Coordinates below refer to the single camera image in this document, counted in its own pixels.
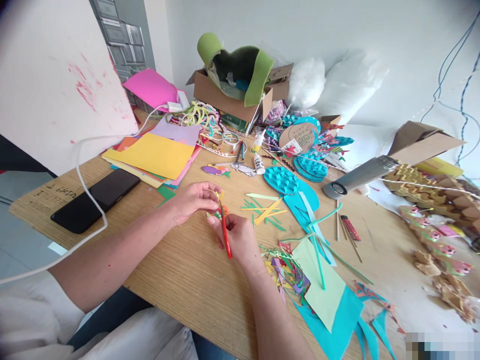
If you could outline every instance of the glue bottle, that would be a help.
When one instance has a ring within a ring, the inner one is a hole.
[[[264,142],[266,131],[267,131],[267,128],[265,128],[265,130],[263,130],[262,133],[256,137],[256,139],[253,142],[253,145],[251,146],[251,149],[250,149],[250,152],[252,154],[256,154],[256,153],[259,152],[260,147],[262,146],[262,144]]]
[[[253,158],[253,163],[255,164],[255,170],[258,175],[265,174],[264,162],[262,161],[260,155],[255,154],[255,157]]]

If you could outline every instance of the smartphone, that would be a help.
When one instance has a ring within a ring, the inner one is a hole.
[[[140,179],[131,173],[117,169],[88,190],[104,212],[110,210],[121,198],[130,192]],[[102,214],[86,192],[83,192],[50,219],[74,234],[81,234],[91,227]]]

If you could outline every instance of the white board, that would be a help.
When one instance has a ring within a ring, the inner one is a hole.
[[[2,15],[0,134],[59,176],[80,140],[138,131],[87,0],[10,1]],[[120,139],[86,143],[81,162]]]

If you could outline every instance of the round cardboard tag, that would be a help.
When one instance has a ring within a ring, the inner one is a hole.
[[[304,122],[287,127],[282,132],[278,144],[280,145],[280,148],[283,148],[293,139],[295,139],[298,145],[301,147],[301,151],[297,152],[297,154],[306,154],[312,148],[315,139],[318,136],[319,134],[317,127],[309,122]]]

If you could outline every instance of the white sleeve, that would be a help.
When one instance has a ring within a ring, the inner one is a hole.
[[[8,358],[61,349],[63,358],[84,316],[48,271],[29,276],[0,289],[0,349]]]

